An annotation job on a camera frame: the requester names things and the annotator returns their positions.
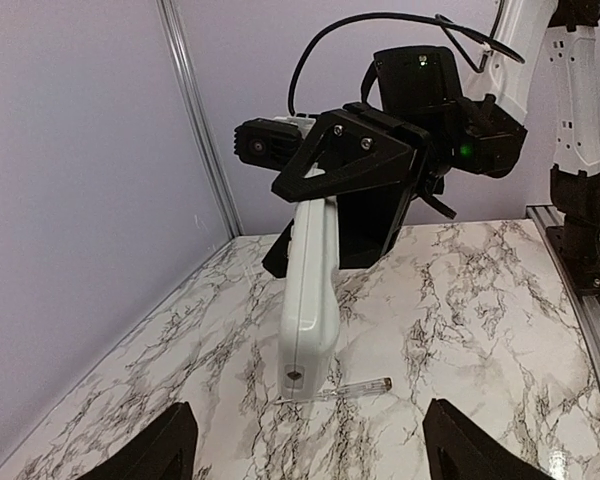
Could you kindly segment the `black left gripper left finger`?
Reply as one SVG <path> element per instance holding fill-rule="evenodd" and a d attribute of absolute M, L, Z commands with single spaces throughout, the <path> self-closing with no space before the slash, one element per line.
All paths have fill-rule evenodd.
<path fill-rule="evenodd" d="M 190 404 L 177 402 L 79 479 L 192 479 L 197 440 L 198 424 Z"/>

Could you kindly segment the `white remote control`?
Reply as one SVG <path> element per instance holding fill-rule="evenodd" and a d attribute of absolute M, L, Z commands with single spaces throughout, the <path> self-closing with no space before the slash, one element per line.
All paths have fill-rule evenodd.
<path fill-rule="evenodd" d="M 285 399 L 317 394 L 338 340 L 337 213 L 333 199 L 304 201 L 296 208 L 278 334 L 278 387 Z"/>

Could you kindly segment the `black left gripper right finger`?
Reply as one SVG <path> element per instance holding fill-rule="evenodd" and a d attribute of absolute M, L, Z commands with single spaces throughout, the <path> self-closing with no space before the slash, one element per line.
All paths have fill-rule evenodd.
<path fill-rule="evenodd" d="M 432 480 L 550 480 L 516 457 L 445 399 L 433 399 L 422 422 Z"/>

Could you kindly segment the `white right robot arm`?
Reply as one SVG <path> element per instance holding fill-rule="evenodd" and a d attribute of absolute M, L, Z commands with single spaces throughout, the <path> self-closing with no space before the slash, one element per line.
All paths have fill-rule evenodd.
<path fill-rule="evenodd" d="M 564 217 L 547 236 L 573 288 L 600 294 L 599 20 L 598 1 L 503 1 L 486 35 L 433 17 L 448 46 L 379 51 L 357 102 L 315 116 L 307 135 L 275 124 L 266 142 L 279 172 L 273 192 L 290 203 L 334 198 L 337 266 L 374 265 L 394 246 L 412 201 L 455 217 L 440 199 L 450 170 L 491 178 L 513 170 L 530 83 L 546 52 L 557 98 L 550 199 Z M 463 33 L 483 47 L 466 80 L 456 64 Z"/>

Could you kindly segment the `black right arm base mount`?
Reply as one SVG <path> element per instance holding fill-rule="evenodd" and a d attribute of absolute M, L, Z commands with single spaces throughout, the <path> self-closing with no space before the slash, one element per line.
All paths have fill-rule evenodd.
<path fill-rule="evenodd" d="M 565 282 L 578 297 L 600 295 L 600 240 L 573 233 L 570 227 L 546 228 L 549 244 L 566 274 Z"/>

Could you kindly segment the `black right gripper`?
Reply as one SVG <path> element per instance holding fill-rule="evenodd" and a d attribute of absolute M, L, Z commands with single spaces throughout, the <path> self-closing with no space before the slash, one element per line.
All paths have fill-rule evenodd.
<path fill-rule="evenodd" d="M 368 103 L 374 84 L 382 111 Z M 296 218 L 263 259 L 277 278 L 328 278 L 370 267 L 393 247 L 412 197 L 446 210 L 438 197 L 450 170 L 499 179 L 519 160 L 525 127 L 494 94 L 464 96 L 446 47 L 376 52 L 360 97 L 322 113 L 272 183 L 274 194 L 298 204 Z M 403 121 L 430 138 L 415 189 L 414 139 Z"/>

